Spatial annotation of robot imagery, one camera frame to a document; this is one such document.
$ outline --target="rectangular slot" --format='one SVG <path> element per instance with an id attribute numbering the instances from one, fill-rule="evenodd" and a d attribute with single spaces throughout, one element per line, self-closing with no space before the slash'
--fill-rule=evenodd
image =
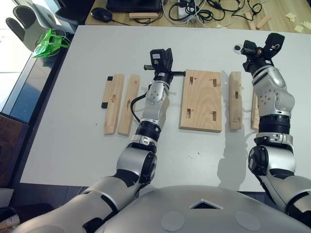
<path id="1" fill-rule="evenodd" d="M 216 121 L 217 117 L 216 117 L 216 112 L 213 111 L 213 121 Z"/>
<path id="2" fill-rule="evenodd" d="M 190 119 L 191 109 L 187 108 L 187 118 Z"/>

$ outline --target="black cable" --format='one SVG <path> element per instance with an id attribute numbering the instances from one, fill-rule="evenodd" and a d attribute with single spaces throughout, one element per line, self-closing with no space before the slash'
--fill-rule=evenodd
<path id="1" fill-rule="evenodd" d="M 230 10 L 230 9 L 225 9 L 220 5 L 220 0 L 218 0 L 218 2 L 214 1 L 214 0 L 207 0 L 207 3 L 217 9 L 217 10 L 222 10 L 222 11 L 228 11 L 228 12 L 236 12 L 238 10 L 240 10 L 242 7 L 240 7 L 240 0 L 235 0 L 238 3 L 238 8 L 236 10 Z"/>
<path id="2" fill-rule="evenodd" d="M 234 12 L 231 16 L 238 16 L 238 17 L 245 18 L 245 19 L 247 19 L 247 20 L 249 20 L 249 21 L 253 21 L 253 20 L 254 20 L 254 16 L 257 15 L 257 14 L 262 10 L 262 4 L 261 4 L 261 3 L 256 3 L 256 4 L 254 4 L 253 6 L 251 6 L 250 0 L 247 0 L 247 4 L 248 4 L 249 8 L 251 9 L 251 11 L 252 11 L 252 13 L 253 13 L 251 19 L 249 19 L 249 18 L 247 18 L 247 17 L 245 17 L 245 16 L 242 16 L 242 15 L 237 15 L 237 14 L 236 14 L 237 11 Z M 258 11 L 255 11 L 255 8 L 256 8 L 257 6 L 260 6 L 260 9 L 259 9 Z"/>
<path id="3" fill-rule="evenodd" d="M 112 19 L 111 21 L 116 22 L 116 23 L 120 23 L 120 24 L 123 24 L 123 25 L 126 25 L 126 26 L 130 26 L 129 24 L 126 24 L 126 23 L 121 23 L 121 22 L 116 21 L 116 20 L 114 20 L 114 19 Z"/>
<path id="4" fill-rule="evenodd" d="M 139 119 L 139 118 L 136 116 L 136 114 L 134 113 L 133 107 L 134 107 L 134 104 L 135 104 L 138 100 L 141 100 L 141 99 L 143 99 L 143 98 L 146 97 L 147 92 L 146 92 L 145 94 L 143 94 L 143 95 L 141 95 L 141 96 L 138 96 L 137 98 L 133 99 L 133 101 L 131 102 L 131 112 L 132 112 L 133 116 L 135 117 L 135 119 L 136 119 L 138 122 L 140 122 L 140 119 Z"/>
<path id="5" fill-rule="evenodd" d="M 203 4 L 204 0 L 201 0 L 201 2 L 199 3 L 199 5 L 195 5 L 194 0 L 191 0 L 189 3 L 186 2 L 186 6 L 185 6 L 185 2 L 184 1 L 180 1 L 175 3 L 174 5 L 172 5 L 169 9 L 169 18 L 173 21 L 182 21 L 184 19 L 187 19 L 190 16 L 193 16 L 195 14 L 198 15 L 198 17 L 200 18 L 200 20 L 204 23 L 204 21 L 211 21 L 211 20 L 215 20 L 215 21 L 221 21 L 224 19 L 225 17 L 225 10 L 223 10 L 221 7 L 218 7 L 216 9 L 221 10 L 224 15 L 222 18 L 215 18 L 213 12 L 211 12 L 210 10 L 200 10 L 200 6 Z M 182 18 L 173 18 L 171 16 L 171 11 L 174 7 L 176 6 L 180 6 L 183 7 L 185 6 L 185 12 L 186 14 L 188 14 L 187 16 L 184 16 Z"/>

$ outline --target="wooden board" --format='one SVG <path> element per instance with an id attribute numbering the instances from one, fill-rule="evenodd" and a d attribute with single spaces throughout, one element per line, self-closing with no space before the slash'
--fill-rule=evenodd
<path id="1" fill-rule="evenodd" d="M 230 129 L 242 128 L 242 84 L 241 72 L 232 71 L 230 74 Z"/>
<path id="2" fill-rule="evenodd" d="M 128 82 L 126 96 L 124 99 L 123 109 L 121 113 L 121 118 L 119 121 L 118 133 L 121 135 L 128 136 L 131 131 L 131 126 L 133 122 L 133 114 L 131 112 L 131 103 L 133 99 L 137 97 L 139 89 L 139 75 L 132 74 Z"/>
<path id="3" fill-rule="evenodd" d="M 221 132 L 221 73 L 186 70 L 180 109 L 180 129 Z"/>
<path id="4" fill-rule="evenodd" d="M 124 74 L 109 76 L 106 82 L 102 108 L 106 108 L 104 134 L 113 134 L 116 130 L 124 83 Z"/>
<path id="5" fill-rule="evenodd" d="M 271 19 L 271 16 L 265 16 L 259 23 L 256 25 L 256 30 L 259 30 L 262 28 L 269 20 Z"/>
<path id="6" fill-rule="evenodd" d="M 246 16 L 246 18 L 249 18 L 249 19 L 252 18 L 251 13 L 249 13 L 249 12 L 245 12 L 245 16 Z M 246 21 L 247 21 L 248 28 L 249 28 L 250 30 L 256 30 L 256 26 L 255 26 L 255 23 L 254 23 L 253 20 L 250 21 L 250 20 L 247 20 L 247 19 L 246 19 Z"/>
<path id="7" fill-rule="evenodd" d="M 258 99 L 255 92 L 253 92 L 253 101 L 252 101 L 251 129 L 255 131 L 258 131 L 259 129 Z"/>
<path id="8" fill-rule="evenodd" d="M 155 12 L 149 13 L 130 13 L 130 18 L 158 18 L 158 14 Z"/>

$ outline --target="silver robot arm segment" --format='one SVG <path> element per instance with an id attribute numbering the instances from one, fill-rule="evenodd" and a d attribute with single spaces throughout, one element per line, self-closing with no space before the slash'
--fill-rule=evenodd
<path id="1" fill-rule="evenodd" d="M 156 144 L 170 103 L 169 87 L 174 72 L 171 72 L 171 49 L 152 50 L 150 55 L 155 70 L 154 83 L 146 94 L 143 119 L 118 159 L 116 174 L 99 180 L 62 207 L 21 224 L 14 233 L 97 232 L 151 182 L 156 169 Z"/>
<path id="2" fill-rule="evenodd" d="M 279 210 L 311 227 L 311 181 L 295 176 L 293 137 L 290 135 L 294 97 L 271 58 L 281 49 L 284 37 L 272 33 L 264 48 L 245 41 L 241 54 L 258 97 L 259 133 L 248 157 L 248 167 Z"/>

